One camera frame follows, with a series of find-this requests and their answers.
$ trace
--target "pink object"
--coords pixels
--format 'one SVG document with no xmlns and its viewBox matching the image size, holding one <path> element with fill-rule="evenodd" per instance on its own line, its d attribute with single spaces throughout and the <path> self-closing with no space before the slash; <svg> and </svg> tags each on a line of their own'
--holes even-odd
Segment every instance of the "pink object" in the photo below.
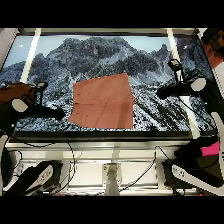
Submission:
<svg viewBox="0 0 224 224">
<path fill-rule="evenodd" d="M 219 154 L 219 149 L 220 149 L 220 143 L 216 142 L 209 147 L 202 147 L 202 156 L 213 156 L 213 155 L 218 155 Z"/>
</svg>

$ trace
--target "screen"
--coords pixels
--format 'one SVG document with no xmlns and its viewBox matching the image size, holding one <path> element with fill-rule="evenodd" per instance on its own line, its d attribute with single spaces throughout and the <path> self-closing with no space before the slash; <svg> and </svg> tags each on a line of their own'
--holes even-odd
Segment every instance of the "screen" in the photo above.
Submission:
<svg viewBox="0 0 224 224">
<path fill-rule="evenodd" d="M 0 73 L 0 85 L 18 82 L 29 54 L 32 36 L 17 36 Z M 201 43 L 193 38 L 175 38 L 181 63 L 187 74 L 214 80 Z M 172 59 L 168 37 L 148 36 L 40 36 L 27 83 L 47 82 L 43 105 L 62 108 L 66 116 L 26 118 L 17 123 L 16 131 L 189 131 L 186 112 L 176 97 L 160 100 L 156 91 L 174 82 L 167 65 Z M 91 78 L 127 73 L 135 98 L 132 129 L 96 129 L 68 122 L 73 107 L 73 84 Z M 194 109 L 212 122 L 198 98 L 191 97 Z M 196 117 L 203 130 L 210 127 Z"/>
</svg>

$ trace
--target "white light strip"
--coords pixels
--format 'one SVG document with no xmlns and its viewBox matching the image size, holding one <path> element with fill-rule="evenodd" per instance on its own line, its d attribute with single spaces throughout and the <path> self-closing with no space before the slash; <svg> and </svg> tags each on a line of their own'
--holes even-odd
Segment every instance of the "white light strip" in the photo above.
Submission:
<svg viewBox="0 0 224 224">
<path fill-rule="evenodd" d="M 35 55 L 35 52 L 36 52 L 37 43 L 38 43 L 38 40 L 40 38 L 40 34 L 41 34 L 41 28 L 36 28 L 35 35 L 33 37 L 33 40 L 32 40 L 31 46 L 30 46 L 30 51 L 29 51 L 29 54 L 27 56 L 25 66 L 23 68 L 23 73 L 22 73 L 22 76 L 20 78 L 20 82 L 23 82 L 23 83 L 27 82 L 30 67 L 31 67 L 31 64 L 33 62 L 34 55 Z"/>
<path fill-rule="evenodd" d="M 180 61 L 180 57 L 179 57 L 179 54 L 178 54 L 178 51 L 177 51 L 177 45 L 176 45 L 176 42 L 175 42 L 175 39 L 174 39 L 174 36 L 173 36 L 172 28 L 167 28 L 167 34 L 168 34 L 173 58 Z M 177 76 L 178 76 L 178 79 L 180 80 L 180 77 L 181 77 L 180 71 L 177 74 Z M 182 96 L 180 98 L 184 101 L 185 104 L 187 104 L 187 106 L 192 108 L 191 105 L 190 105 L 189 96 Z M 200 132 L 199 132 L 199 129 L 198 129 L 198 126 L 197 126 L 197 121 L 195 119 L 195 115 L 190 109 L 188 109 L 183 104 L 182 104 L 182 107 L 186 110 L 188 120 L 189 120 L 189 124 L 190 124 L 191 133 L 192 133 L 193 138 L 195 139 L 195 138 L 200 136 Z"/>
</svg>

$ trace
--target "black border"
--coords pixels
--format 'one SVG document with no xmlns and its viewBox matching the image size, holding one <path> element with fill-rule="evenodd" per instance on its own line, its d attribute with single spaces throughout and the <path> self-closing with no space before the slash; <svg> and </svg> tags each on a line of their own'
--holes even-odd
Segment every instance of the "black border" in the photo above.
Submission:
<svg viewBox="0 0 224 224">
<path fill-rule="evenodd" d="M 34 34 L 35 34 L 34 32 L 18 33 L 16 37 L 17 36 L 34 36 Z M 41 36 L 55 36 L 55 35 L 168 37 L 167 34 L 163 34 L 163 33 L 132 33 L 132 32 L 44 32 L 41 34 Z M 187 35 L 187 34 L 174 34 L 174 37 L 186 37 L 186 38 L 191 37 L 191 38 L 199 39 L 197 35 Z M 201 132 L 201 134 L 211 135 L 214 133 L 213 131 L 207 131 L 207 132 L 203 131 Z M 128 141 L 128 142 L 131 142 L 131 141 L 147 141 L 147 140 L 150 140 L 150 141 L 178 140 L 180 141 L 180 140 L 192 139 L 192 134 L 190 131 L 180 131 L 180 132 L 178 131 L 105 131 L 105 132 L 101 132 L 101 131 L 88 131 L 88 132 L 20 131 L 20 132 L 15 132 L 14 136 L 18 139 L 26 140 L 29 142 L 65 142 L 65 141 Z M 15 139 L 10 139 L 10 142 L 18 142 L 18 141 Z"/>
</svg>

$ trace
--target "wrinkled cloth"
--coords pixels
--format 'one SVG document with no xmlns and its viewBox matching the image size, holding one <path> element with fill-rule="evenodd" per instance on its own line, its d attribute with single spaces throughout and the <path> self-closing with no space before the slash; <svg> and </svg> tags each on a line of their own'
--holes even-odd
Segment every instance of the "wrinkled cloth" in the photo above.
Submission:
<svg viewBox="0 0 224 224">
<path fill-rule="evenodd" d="M 127 74 L 89 79 L 74 84 L 68 121 L 88 128 L 132 128 L 133 104 Z"/>
</svg>

